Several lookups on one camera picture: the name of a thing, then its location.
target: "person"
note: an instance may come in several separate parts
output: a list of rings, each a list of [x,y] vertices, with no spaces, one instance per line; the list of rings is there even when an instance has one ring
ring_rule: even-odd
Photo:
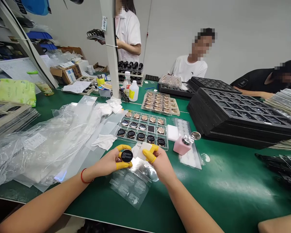
[[[119,61],[139,62],[141,54],[140,23],[134,0],[116,0],[115,34]]]
[[[131,150],[131,147],[128,145],[117,146],[95,165],[22,206],[0,223],[0,233],[45,232],[58,220],[71,202],[86,189],[92,180],[99,176],[109,175],[118,169],[132,166],[132,164],[124,163],[120,159],[120,151],[124,149]],[[156,145],[152,149],[150,151],[143,150],[143,154],[150,164],[154,166],[160,181],[166,186],[186,231],[223,232],[177,178],[166,152]]]
[[[232,82],[231,86],[244,95],[269,99],[274,93],[291,88],[291,60],[280,67],[250,71]]]
[[[192,43],[192,52],[189,55],[180,56],[176,59],[169,75],[181,77],[182,82],[187,82],[192,76],[203,78],[208,65],[202,60],[216,39],[212,28],[203,28]]]

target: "metal pole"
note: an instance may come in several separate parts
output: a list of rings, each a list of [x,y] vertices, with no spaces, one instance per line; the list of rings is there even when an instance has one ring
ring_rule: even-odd
[[[29,58],[36,66],[39,73],[43,76],[44,80],[48,83],[48,85],[50,87],[57,88],[58,84],[54,79],[53,75],[50,73],[49,68],[45,65],[44,61],[41,59],[40,55],[38,54],[37,50],[31,43],[27,34],[24,32],[23,28],[18,26],[17,24],[18,22],[15,21],[16,17],[12,13],[11,9],[9,8],[5,0],[0,0],[0,17],[3,19],[4,24],[18,39],[19,44],[28,54]]]
[[[114,24],[113,17],[115,13],[115,2],[114,0],[100,0],[101,13],[102,16],[107,17],[107,31],[104,32],[104,37],[106,40],[107,56],[109,63],[109,70],[112,83],[113,96],[120,99],[119,92],[119,73],[117,69],[117,55],[115,47],[115,34],[114,34]]]

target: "white bottle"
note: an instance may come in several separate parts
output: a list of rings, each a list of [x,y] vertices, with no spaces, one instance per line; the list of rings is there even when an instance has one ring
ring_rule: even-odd
[[[129,97],[129,87],[131,86],[130,82],[130,72],[125,71],[125,81],[123,82],[123,87],[124,87],[124,93]]]
[[[133,84],[129,87],[129,100],[132,102],[137,101],[139,94],[139,87],[137,85],[137,81],[134,80]]]

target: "bottle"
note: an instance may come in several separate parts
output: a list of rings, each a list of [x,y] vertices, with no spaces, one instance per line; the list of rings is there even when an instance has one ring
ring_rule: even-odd
[[[28,71],[32,82],[39,88],[39,90],[46,96],[54,95],[54,92],[49,85],[41,78],[38,71]]]
[[[133,84],[129,87],[129,100],[132,102],[136,102],[138,99],[139,87],[137,85],[137,81],[134,80]]]
[[[127,97],[129,97],[129,88],[131,84],[132,83],[130,82],[130,72],[125,71],[125,81],[123,82],[123,87],[124,87],[124,93],[127,95]]]
[[[194,140],[199,140],[201,135],[199,132],[192,132],[191,135],[180,136],[174,144],[174,151],[180,155],[184,155],[191,148]]]

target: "barcode label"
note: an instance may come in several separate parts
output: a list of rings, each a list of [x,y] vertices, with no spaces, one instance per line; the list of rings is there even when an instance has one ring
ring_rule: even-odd
[[[101,26],[101,29],[103,31],[106,31],[107,30],[107,17],[106,16],[103,16],[102,17],[102,26]]]

